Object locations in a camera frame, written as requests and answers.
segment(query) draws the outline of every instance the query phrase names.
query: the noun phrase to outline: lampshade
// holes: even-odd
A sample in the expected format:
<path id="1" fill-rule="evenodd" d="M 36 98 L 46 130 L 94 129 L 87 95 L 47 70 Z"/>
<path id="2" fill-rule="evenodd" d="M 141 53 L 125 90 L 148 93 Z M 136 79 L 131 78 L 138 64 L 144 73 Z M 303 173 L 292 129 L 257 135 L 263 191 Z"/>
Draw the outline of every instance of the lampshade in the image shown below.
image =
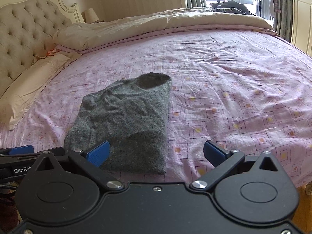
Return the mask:
<path id="1" fill-rule="evenodd" d="M 96 15 L 93 8 L 89 8 L 89 9 L 85 10 L 84 13 L 85 13 L 85 22 L 87 24 L 91 24 L 91 23 L 94 23 L 95 21 L 99 20 L 99 17 Z"/>

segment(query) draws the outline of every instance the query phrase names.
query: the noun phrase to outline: dark clothing pile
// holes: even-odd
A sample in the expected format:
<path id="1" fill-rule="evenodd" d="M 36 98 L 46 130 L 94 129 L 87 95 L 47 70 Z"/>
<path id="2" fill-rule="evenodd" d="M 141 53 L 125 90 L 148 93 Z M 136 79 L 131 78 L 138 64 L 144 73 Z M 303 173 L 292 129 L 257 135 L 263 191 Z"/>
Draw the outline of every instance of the dark clothing pile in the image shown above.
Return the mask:
<path id="1" fill-rule="evenodd" d="M 252 14 L 245 5 L 237 3 L 235 1 L 228 1 L 228 2 L 222 2 L 222 3 L 214 3 L 211 5 L 214 8 L 214 12 L 224 12 L 224 13 L 236 13 L 236 14 L 242 14 L 242 15 L 252 15 L 255 16 L 255 14 Z"/>

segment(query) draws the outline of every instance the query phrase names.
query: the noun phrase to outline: pillow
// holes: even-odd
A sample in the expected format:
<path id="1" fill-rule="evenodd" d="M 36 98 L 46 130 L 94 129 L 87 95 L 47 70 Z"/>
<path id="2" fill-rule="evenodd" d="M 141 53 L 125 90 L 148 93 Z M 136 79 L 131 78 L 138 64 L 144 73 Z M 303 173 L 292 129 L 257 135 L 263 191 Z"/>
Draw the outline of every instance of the pillow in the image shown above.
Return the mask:
<path id="1" fill-rule="evenodd" d="M 46 85 L 69 65 L 70 58 L 56 54 L 26 69 L 0 98 L 0 122 L 13 130 Z"/>

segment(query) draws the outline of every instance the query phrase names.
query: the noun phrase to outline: pillowcase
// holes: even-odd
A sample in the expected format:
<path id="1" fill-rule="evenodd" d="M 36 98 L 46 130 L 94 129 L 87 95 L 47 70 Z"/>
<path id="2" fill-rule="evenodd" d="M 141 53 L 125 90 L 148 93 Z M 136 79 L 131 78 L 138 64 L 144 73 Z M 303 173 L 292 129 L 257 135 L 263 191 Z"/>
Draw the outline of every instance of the pillowcase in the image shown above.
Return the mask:
<path id="1" fill-rule="evenodd" d="M 69 65 L 70 58 L 56 54 L 26 69 L 0 98 L 0 122 L 13 130 L 46 85 Z"/>
<path id="2" fill-rule="evenodd" d="M 34 63 L 36 63 L 40 59 L 47 58 L 48 56 L 54 56 L 56 54 L 63 54 L 66 57 L 70 58 L 70 62 L 69 63 L 72 63 L 73 61 L 77 60 L 79 57 L 82 56 L 82 54 L 79 54 L 79 53 L 76 53 L 76 52 L 66 52 L 66 51 L 62 51 L 60 49 L 54 48 L 54 49 L 49 50 L 47 52 L 46 56 L 41 57 L 41 56 L 35 55 Z"/>

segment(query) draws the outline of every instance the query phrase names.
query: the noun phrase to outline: upholstered headboard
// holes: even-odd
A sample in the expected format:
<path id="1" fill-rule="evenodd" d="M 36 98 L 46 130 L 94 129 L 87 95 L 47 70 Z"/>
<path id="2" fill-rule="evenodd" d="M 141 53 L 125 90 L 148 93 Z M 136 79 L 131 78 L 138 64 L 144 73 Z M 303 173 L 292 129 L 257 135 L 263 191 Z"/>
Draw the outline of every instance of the upholstered headboard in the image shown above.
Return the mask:
<path id="1" fill-rule="evenodd" d="M 0 97 L 34 62 L 54 48 L 58 29 L 83 22 L 77 4 L 62 0 L 0 0 Z"/>

